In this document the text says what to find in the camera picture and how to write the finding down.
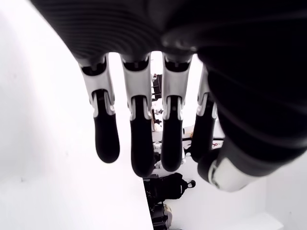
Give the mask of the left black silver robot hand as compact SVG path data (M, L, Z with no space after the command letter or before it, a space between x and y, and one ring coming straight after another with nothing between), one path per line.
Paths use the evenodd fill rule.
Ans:
M304 0L35 0L77 60L94 108L100 160L120 147L108 55L118 53L130 110L131 164L154 165L151 53L163 55L161 162L182 160L192 56L203 63L191 156L216 188L238 191L307 150Z

